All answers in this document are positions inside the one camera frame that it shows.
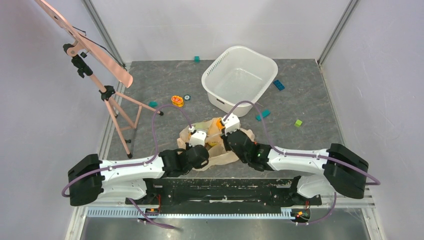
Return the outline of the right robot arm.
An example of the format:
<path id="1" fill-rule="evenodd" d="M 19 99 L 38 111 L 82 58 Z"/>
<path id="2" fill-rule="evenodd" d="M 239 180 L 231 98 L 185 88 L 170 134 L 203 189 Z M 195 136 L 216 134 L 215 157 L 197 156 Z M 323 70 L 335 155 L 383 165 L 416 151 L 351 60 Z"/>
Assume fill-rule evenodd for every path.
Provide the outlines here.
<path id="1" fill-rule="evenodd" d="M 351 199 L 365 195 L 369 164 L 342 144 L 332 143 L 329 149 L 292 150 L 252 141 L 246 133 L 236 130 L 223 135 L 226 150 L 257 171 L 297 171 L 290 186 L 290 195 L 311 199 L 316 195 L 337 192 Z"/>

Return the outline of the cream banana print plastic bag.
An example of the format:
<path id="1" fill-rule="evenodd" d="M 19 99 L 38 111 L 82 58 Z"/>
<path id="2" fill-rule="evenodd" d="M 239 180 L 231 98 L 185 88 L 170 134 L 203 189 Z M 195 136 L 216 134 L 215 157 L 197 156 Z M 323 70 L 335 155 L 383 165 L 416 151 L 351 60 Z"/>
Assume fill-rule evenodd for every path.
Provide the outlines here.
<path id="1" fill-rule="evenodd" d="M 196 130 L 198 128 L 207 130 L 205 146 L 209 153 L 209 163 L 200 169 L 194 169 L 198 172 L 206 171 L 212 166 L 227 165 L 239 160 L 235 153 L 225 150 L 224 142 L 220 137 L 219 128 L 217 126 L 219 119 L 219 117 L 214 117 L 208 121 L 196 122 L 192 124 Z M 255 140 L 255 135 L 251 129 L 241 128 L 240 130 L 244 132 L 250 138 L 250 140 Z M 176 140 L 179 148 L 186 149 L 186 143 L 188 143 L 190 139 L 189 135 L 189 127 L 187 126 L 179 133 L 179 138 Z"/>

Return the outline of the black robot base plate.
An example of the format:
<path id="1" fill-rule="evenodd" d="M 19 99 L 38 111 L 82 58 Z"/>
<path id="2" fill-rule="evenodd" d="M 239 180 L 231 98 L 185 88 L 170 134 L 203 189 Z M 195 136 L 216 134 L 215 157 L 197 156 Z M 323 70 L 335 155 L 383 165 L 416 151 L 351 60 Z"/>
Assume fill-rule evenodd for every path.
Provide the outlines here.
<path id="1" fill-rule="evenodd" d="M 160 178 L 147 179 L 138 205 L 158 205 L 162 214 L 277 214 L 281 208 L 322 205 L 320 195 L 295 195 L 290 179 Z"/>

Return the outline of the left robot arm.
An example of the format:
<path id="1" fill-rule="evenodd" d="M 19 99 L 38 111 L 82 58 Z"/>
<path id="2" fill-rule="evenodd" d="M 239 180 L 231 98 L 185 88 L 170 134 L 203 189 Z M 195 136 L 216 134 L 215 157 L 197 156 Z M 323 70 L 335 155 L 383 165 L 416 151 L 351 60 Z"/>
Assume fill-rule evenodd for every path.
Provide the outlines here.
<path id="1" fill-rule="evenodd" d="M 146 180 L 180 177 L 205 167 L 209 156 L 202 145 L 127 160 L 100 160 L 98 154 L 89 154 L 68 171 L 62 195 L 73 207 L 102 198 L 139 200 L 149 194 Z"/>

